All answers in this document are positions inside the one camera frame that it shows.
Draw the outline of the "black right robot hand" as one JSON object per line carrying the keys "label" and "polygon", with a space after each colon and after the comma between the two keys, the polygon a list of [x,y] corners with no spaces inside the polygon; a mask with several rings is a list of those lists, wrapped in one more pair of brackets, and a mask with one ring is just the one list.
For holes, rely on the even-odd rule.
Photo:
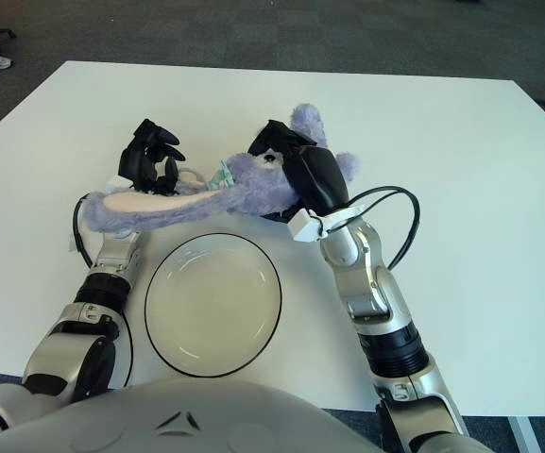
{"label": "black right robot hand", "polygon": [[248,153],[269,169],[280,169],[305,208],[329,214],[347,204],[347,182],[333,153],[309,136],[270,120]]}

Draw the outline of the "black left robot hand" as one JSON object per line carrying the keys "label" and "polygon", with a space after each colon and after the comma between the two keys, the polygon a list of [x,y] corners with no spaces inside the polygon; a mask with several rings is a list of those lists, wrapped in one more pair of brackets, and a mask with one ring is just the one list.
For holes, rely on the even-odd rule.
{"label": "black left robot hand", "polygon": [[186,161],[176,148],[179,139],[167,129],[144,119],[122,152],[118,176],[142,193],[173,195],[179,180],[178,161]]}

